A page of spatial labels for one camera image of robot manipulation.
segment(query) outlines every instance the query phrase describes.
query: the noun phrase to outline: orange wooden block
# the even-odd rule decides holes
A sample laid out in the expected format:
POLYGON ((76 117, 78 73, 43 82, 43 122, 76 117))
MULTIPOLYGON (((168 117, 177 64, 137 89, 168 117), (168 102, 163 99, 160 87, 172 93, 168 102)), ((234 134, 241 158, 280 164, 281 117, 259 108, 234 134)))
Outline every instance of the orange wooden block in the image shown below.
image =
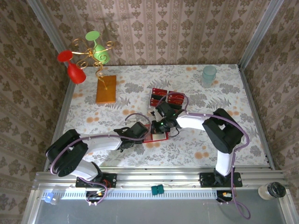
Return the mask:
POLYGON ((95 102, 97 104, 110 104, 116 102, 116 76, 104 76, 102 79, 105 82, 107 90, 103 82, 98 80, 97 97, 95 102))

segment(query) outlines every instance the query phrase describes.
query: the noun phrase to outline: table surface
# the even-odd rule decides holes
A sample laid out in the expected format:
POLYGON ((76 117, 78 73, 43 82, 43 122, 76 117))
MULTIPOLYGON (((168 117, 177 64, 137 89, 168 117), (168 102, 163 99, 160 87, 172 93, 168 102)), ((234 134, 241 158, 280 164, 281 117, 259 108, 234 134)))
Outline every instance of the table surface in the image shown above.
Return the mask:
MULTIPOLYGON (((84 70, 86 80, 76 85, 66 119, 64 132, 75 128, 79 133, 95 134, 125 127, 128 114, 149 114, 151 89, 156 87, 185 93, 189 112, 212 113, 225 109, 244 128, 250 144, 237 153, 236 165, 268 166, 252 111, 235 64, 214 65, 217 77, 211 88, 200 85, 205 65, 151 65, 104 67, 105 75, 116 75, 116 103, 95 104, 96 68, 84 70)), ((138 118, 145 124, 145 119, 138 118)), ((177 137, 166 141, 145 143, 116 151, 100 151, 85 156, 99 166, 215 166, 217 150, 206 132, 181 130, 177 137)))

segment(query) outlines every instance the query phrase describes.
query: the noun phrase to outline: black bracket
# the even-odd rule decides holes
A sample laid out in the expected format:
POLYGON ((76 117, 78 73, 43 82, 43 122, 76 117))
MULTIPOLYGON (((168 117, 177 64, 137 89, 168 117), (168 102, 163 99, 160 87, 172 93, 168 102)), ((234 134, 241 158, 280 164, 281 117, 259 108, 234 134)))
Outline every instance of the black bracket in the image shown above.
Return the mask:
POLYGON ((177 123, 177 118, 183 110, 179 109, 178 111, 175 111, 170 104, 166 102, 156 106, 155 109, 163 119, 160 121, 152 121, 151 134, 170 132, 173 127, 181 128, 177 123))
MULTIPOLYGON (((102 184, 107 184, 105 182, 105 180, 110 183, 110 185, 108 185, 108 188, 116 188, 116 183, 117 183, 117 174, 108 174, 108 173, 103 173, 102 174, 103 176, 101 177, 101 179, 99 178, 94 178, 92 180, 92 182, 99 182, 99 183, 102 183, 102 184)), ((84 182, 83 180, 81 180, 79 177, 77 177, 77 180, 76 180, 76 188, 103 188, 102 186, 100 185, 97 185, 97 184, 89 184, 89 183, 86 183, 84 182)))
POLYGON ((86 199, 89 198, 89 201, 91 203, 97 203, 103 196, 105 193, 102 193, 99 195, 98 191, 87 191, 85 194, 86 199))
MULTIPOLYGON (((231 187, 230 174, 224 177, 221 183, 217 182, 215 179, 217 178, 215 178, 214 173, 200 173, 199 174, 200 187, 202 188, 230 188, 231 187)), ((240 173, 234 172, 234 185, 237 188, 243 186, 240 173)))

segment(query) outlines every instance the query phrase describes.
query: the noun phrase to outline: red and black object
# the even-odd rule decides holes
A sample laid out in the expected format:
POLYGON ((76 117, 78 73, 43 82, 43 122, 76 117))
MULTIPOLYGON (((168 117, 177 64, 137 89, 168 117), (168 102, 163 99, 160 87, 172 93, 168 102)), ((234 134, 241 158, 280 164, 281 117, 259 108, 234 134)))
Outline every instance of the red and black object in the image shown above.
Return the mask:
POLYGON ((150 105, 156 107, 160 99, 167 94, 167 90, 162 90, 158 88, 152 89, 152 94, 150 96, 150 105))
POLYGON ((164 138, 163 139, 158 139, 158 140, 154 140, 154 133, 151 133, 149 134, 144 140, 143 140, 143 143, 149 143, 149 142, 156 142, 156 141, 165 141, 165 140, 168 140, 168 133, 165 132, 164 133, 164 138))
MULTIPOLYGON (((108 187, 116 188, 117 174, 103 173, 100 180, 93 179, 92 182, 100 182, 102 184, 109 183, 108 187)), ((79 177, 77 177, 76 188, 101 188, 101 186, 99 186, 98 184, 86 183, 85 181, 83 181, 79 177)))
POLYGON ((185 97, 181 95, 180 92, 169 91, 167 102, 169 103, 170 107, 172 107, 173 109, 180 110, 182 109, 184 98, 185 97))
POLYGON ((168 97, 178 98, 178 99, 182 99, 182 100, 185 99, 185 97, 180 92, 175 92, 175 91, 169 91, 168 97))

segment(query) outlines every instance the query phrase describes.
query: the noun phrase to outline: bottle cap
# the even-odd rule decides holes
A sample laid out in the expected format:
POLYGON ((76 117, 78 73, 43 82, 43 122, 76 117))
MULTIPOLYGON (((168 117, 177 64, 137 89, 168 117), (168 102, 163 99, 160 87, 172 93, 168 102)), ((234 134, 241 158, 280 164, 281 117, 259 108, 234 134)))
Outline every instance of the bottle cap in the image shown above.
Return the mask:
POLYGON ((268 185, 267 190, 272 197, 284 197, 286 194, 285 187, 278 182, 272 182, 268 185))

